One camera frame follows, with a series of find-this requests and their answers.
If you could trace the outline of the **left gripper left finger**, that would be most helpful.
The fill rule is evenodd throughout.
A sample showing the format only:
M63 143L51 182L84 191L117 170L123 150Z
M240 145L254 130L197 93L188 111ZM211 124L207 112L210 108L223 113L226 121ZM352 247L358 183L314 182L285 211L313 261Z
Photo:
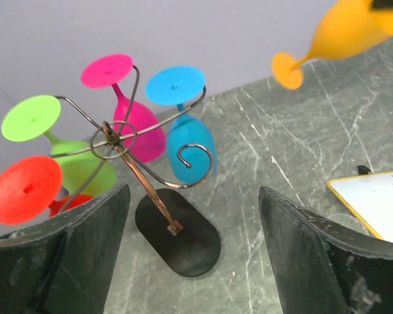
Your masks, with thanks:
M103 313L130 205L120 184L0 237L0 313Z

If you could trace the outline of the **pink plastic wine glass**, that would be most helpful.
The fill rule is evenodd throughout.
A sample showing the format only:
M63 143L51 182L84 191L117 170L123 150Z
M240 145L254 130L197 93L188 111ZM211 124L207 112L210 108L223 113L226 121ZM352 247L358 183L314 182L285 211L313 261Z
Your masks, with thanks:
M124 120L127 114L130 99L123 94L118 83L131 72L133 64L133 59L126 54L111 54L93 61L81 74L81 82L88 88L112 87L117 97L113 120ZM138 101L133 103L126 121L138 131L159 123L157 116ZM132 138L125 139L124 144L132 146L130 151L141 162L152 162L165 151L166 135L163 128L159 127L137 136L135 141Z

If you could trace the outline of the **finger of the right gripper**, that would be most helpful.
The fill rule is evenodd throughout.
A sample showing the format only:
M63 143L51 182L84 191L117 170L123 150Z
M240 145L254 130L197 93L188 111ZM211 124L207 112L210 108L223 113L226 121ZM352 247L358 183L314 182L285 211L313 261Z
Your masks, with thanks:
M370 7L374 10L393 9L393 0L372 0Z

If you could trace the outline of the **green plastic wine glass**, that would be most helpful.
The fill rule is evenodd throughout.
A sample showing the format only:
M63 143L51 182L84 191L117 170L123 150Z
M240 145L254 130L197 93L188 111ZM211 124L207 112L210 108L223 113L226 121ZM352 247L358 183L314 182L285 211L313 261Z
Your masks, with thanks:
M86 141L62 139L50 132L61 113L59 100L50 95L30 97L15 105L1 123L1 133L9 141L23 142L44 135L51 143L51 154L72 152L86 148ZM102 159L90 151L55 159L63 172L62 186L74 193L99 166ZM93 180L83 189L83 194L98 196L111 189L117 180L115 168L104 163Z

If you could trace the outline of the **orange plastic wine glass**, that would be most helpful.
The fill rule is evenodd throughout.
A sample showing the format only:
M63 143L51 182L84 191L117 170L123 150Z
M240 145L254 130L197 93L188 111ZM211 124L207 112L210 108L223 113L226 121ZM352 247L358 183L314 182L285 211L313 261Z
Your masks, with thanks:
M303 63L311 59L349 58L393 37L393 3L387 9L374 9L375 3L337 1L324 14L309 50L300 60L287 52L275 54L271 67L277 82L289 90L295 90L303 83Z

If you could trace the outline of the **red plastic wine glass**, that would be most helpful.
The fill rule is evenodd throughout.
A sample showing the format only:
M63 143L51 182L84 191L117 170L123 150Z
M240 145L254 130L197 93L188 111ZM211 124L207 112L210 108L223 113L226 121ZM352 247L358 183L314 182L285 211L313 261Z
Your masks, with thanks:
M0 224L25 223L50 210L49 217L79 206L93 197L79 194L56 199L63 173L58 162L44 156L30 156L9 166L0 174Z

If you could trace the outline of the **blue plastic wine glass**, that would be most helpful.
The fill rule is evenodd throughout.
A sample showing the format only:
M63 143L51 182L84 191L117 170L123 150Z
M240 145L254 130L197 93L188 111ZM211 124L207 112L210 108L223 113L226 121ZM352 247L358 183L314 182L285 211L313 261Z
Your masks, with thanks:
M145 87L145 94L153 103L175 105L178 110L182 110L186 102L204 91L205 83L201 70L189 65L179 65L164 69L151 77ZM210 129L200 119L184 113L175 118L170 126L166 137L166 152L174 175L185 184L197 182L210 168L209 156L198 147L187 147L181 152L181 156L191 163L190 168L179 160L179 149L192 143L202 145L212 153L215 171L218 164L217 152Z

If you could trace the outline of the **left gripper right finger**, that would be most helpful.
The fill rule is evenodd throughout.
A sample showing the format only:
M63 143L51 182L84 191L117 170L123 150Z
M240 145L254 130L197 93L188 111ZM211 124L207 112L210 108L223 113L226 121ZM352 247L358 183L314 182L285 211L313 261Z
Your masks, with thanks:
M283 313L393 314L393 243L363 235L268 186L259 211Z

